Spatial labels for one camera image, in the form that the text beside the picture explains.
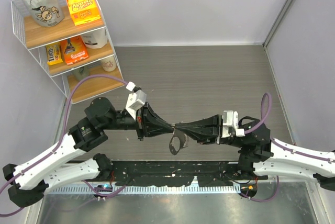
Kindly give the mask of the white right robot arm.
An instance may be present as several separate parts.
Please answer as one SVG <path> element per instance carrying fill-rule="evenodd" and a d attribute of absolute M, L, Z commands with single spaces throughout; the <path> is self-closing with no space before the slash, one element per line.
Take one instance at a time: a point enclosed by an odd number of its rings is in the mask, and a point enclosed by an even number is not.
<path fill-rule="evenodd" d="M 334 190 L 334 152 L 315 151 L 271 138 L 263 120 L 248 117 L 243 124 L 238 113 L 176 123 L 174 129 L 201 144 L 225 144 L 239 148 L 237 173 L 243 179 L 252 175 L 284 176 L 318 182 L 320 187 Z"/>

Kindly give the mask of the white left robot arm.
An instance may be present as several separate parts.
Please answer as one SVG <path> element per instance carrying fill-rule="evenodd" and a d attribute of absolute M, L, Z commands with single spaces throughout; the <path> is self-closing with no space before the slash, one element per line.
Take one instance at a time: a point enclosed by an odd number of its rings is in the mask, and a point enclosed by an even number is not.
<path fill-rule="evenodd" d="M 62 140 L 34 159 L 22 164 L 3 167 L 5 179 L 10 183 L 9 199 L 24 208 L 41 200 L 51 190 L 82 180 L 106 181 L 113 166 L 104 154 L 96 154 L 82 163 L 63 167 L 63 164 L 90 152 L 105 142 L 105 130 L 135 130 L 138 138 L 172 133 L 173 127 L 160 118 L 145 103 L 132 116 L 116 110 L 109 99 L 94 99 L 85 109 L 85 118 L 69 129 Z"/>

